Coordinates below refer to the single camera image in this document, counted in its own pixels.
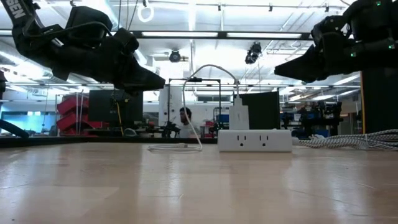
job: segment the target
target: table surface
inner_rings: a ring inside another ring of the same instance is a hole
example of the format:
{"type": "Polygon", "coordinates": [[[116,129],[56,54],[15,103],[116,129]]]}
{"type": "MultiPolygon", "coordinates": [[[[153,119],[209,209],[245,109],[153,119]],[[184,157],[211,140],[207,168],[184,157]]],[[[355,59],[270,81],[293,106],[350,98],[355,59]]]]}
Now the table surface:
{"type": "Polygon", "coordinates": [[[0,223],[398,223],[398,152],[0,151],[0,223]]]}

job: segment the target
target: white power strip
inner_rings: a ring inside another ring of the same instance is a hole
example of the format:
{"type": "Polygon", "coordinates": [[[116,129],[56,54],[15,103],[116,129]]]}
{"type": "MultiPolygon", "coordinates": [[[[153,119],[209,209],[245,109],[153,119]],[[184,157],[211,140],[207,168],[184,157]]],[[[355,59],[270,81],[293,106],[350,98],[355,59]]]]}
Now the white power strip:
{"type": "Polygon", "coordinates": [[[292,152],[289,130],[219,130],[220,152],[292,152]]]}

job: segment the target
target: braided cable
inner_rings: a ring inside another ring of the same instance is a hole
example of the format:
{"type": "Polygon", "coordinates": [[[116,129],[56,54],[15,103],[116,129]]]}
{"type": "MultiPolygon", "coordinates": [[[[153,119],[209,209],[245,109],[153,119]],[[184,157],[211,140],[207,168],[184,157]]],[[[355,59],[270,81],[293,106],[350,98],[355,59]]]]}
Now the braided cable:
{"type": "Polygon", "coordinates": [[[398,129],[380,131],[371,134],[332,136],[324,139],[300,140],[299,145],[312,148],[336,149],[352,147],[359,150],[383,149],[398,151],[398,129]]]}

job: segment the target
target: computer monitor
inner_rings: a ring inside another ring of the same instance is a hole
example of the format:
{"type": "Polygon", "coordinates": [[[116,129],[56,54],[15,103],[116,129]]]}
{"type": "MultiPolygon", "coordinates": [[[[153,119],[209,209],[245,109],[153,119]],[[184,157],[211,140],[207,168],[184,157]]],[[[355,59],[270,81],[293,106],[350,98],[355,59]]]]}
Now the computer monitor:
{"type": "Polygon", "coordinates": [[[90,90],[88,120],[119,123],[118,107],[122,123],[142,121],[143,92],[131,96],[123,90],[90,90]]]}
{"type": "Polygon", "coordinates": [[[280,129],[279,92],[239,95],[242,104],[249,106],[249,128],[256,130],[280,129]]]}

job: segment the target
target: man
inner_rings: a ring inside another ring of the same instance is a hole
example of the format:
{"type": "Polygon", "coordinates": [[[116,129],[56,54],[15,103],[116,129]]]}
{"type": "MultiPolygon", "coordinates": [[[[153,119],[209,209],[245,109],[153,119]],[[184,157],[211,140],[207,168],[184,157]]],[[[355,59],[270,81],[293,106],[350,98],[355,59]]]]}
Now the man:
{"type": "MultiPolygon", "coordinates": [[[[188,117],[185,116],[184,108],[180,109],[180,119],[182,126],[179,127],[181,129],[180,131],[180,138],[195,138],[195,133],[193,132],[193,129],[191,125],[188,122],[188,119],[192,122],[192,112],[189,108],[187,108],[187,114],[188,117]]],[[[193,124],[193,128],[195,128],[195,131],[197,132],[198,136],[200,137],[200,130],[198,126],[195,123],[193,124]]]]}

